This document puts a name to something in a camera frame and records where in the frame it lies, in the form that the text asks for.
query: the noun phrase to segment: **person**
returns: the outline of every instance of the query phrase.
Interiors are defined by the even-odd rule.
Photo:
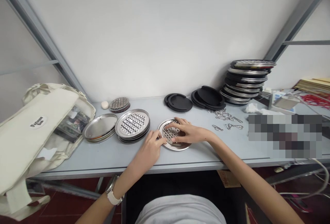
[[[236,176],[252,199],[272,223],[303,223],[290,205],[262,177],[245,164],[216,134],[193,126],[186,119],[175,117],[175,127],[185,132],[185,136],[172,138],[173,142],[198,143],[207,141],[228,169]],[[160,156],[160,146],[166,143],[158,130],[150,131],[144,144],[134,159],[121,174],[113,187],[113,196],[120,199],[156,163]],[[104,193],[76,222],[103,223],[114,205]],[[136,223],[221,223],[223,214],[209,200],[200,196],[164,196],[146,204]]]

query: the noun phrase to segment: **white watch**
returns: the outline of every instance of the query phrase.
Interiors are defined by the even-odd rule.
[[[112,205],[118,205],[118,204],[120,204],[123,201],[123,198],[124,198],[124,196],[123,196],[120,199],[117,199],[113,195],[113,191],[112,190],[113,190],[114,185],[116,184],[116,181],[117,181],[118,178],[119,177],[117,175],[114,175],[111,178],[111,180],[110,180],[110,182],[108,184],[110,186],[108,186],[108,189],[106,190],[107,197],[108,197],[108,199],[109,199],[109,201],[111,202]]]

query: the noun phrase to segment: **red floor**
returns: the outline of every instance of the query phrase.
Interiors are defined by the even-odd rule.
[[[70,179],[64,182],[94,191],[98,183],[98,178],[90,179]],[[110,178],[104,178],[100,191],[104,192]],[[1,224],[72,224],[75,223],[80,216],[93,204],[94,200],[82,198],[79,196],[69,195],[66,193],[55,192],[45,189],[47,195],[50,195],[51,200],[39,211],[29,216],[28,218],[17,222],[13,219],[0,216]],[[111,224],[121,224],[121,205],[116,207],[115,214]]]
[[[254,170],[263,178],[274,175],[274,167],[254,168]],[[64,180],[64,182],[94,191],[98,183],[98,178],[91,179],[72,179]],[[104,178],[100,193],[105,191],[105,188],[110,178]],[[320,188],[322,181],[314,175],[296,179],[290,182],[279,184],[276,186],[278,192],[314,192]],[[24,224],[71,224],[75,223],[79,217],[93,204],[94,200],[81,198],[52,190],[45,190],[46,194],[50,195],[51,201],[38,212],[22,220],[21,222],[13,219],[0,216],[1,224],[24,223]],[[330,194],[330,187],[325,190],[325,193]],[[312,223],[329,223],[330,220],[330,199],[324,196],[313,196],[304,199],[305,203],[313,209],[312,213],[296,212],[305,222]],[[112,224],[121,223],[121,205],[117,206],[112,219]]]

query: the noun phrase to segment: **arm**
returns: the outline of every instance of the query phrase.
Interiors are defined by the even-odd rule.
[[[143,146],[140,148],[132,162],[128,165],[126,170],[120,175],[113,188],[113,195],[119,199],[146,173],[158,160],[160,155],[160,147],[166,142],[165,138],[156,140],[161,137],[158,130],[150,131]],[[113,205],[108,200],[108,197],[103,193],[98,200],[96,200],[91,207],[79,218],[76,222],[83,223],[103,223]]]
[[[177,117],[175,119],[179,124],[171,123],[167,128],[178,128],[185,132],[186,136],[172,138],[172,141],[187,143],[209,142],[272,223],[303,223],[284,198],[230,150],[217,135],[207,129],[192,126],[185,119]]]

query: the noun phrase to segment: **table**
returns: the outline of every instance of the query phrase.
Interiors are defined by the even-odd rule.
[[[165,106],[164,97],[154,98],[138,98],[131,100],[132,109],[144,109],[149,113],[151,119],[150,129],[157,129],[158,125],[175,116],[185,118],[192,122],[193,125],[201,126],[214,131],[229,147],[233,150],[245,163],[251,167],[279,166],[287,163],[295,162],[294,159],[271,159],[260,149],[264,146],[262,142],[252,142],[248,139],[248,115],[243,112],[246,106],[235,106],[227,104],[227,112],[232,116],[242,120],[242,130],[227,130],[225,123],[230,121],[218,120],[214,114],[208,113],[205,109],[193,106],[187,113],[177,113]],[[267,107],[256,100],[258,108]],[[109,113],[109,110],[103,110],[100,104],[94,104],[96,108],[96,116]],[[330,111],[320,107],[313,107],[318,112],[330,116]],[[299,103],[296,106],[298,114],[311,115],[314,114],[308,107]],[[223,131],[215,131],[212,125],[223,128]],[[106,177],[113,174],[122,173],[135,156],[143,143],[143,140],[135,144],[123,144],[116,135],[102,143],[90,144],[83,140],[77,147],[71,157],[65,160],[57,168],[40,173],[35,179],[57,180],[57,179],[74,179],[74,178],[92,178]],[[321,162],[330,162],[330,140],[322,137],[322,158]],[[299,164],[312,163],[306,159],[297,159]],[[207,142],[192,144],[184,151],[171,151],[166,147],[161,147],[161,155],[156,164],[147,173],[168,173],[168,172],[185,172],[198,170],[220,170],[225,169],[225,164],[217,156],[214,150]]]

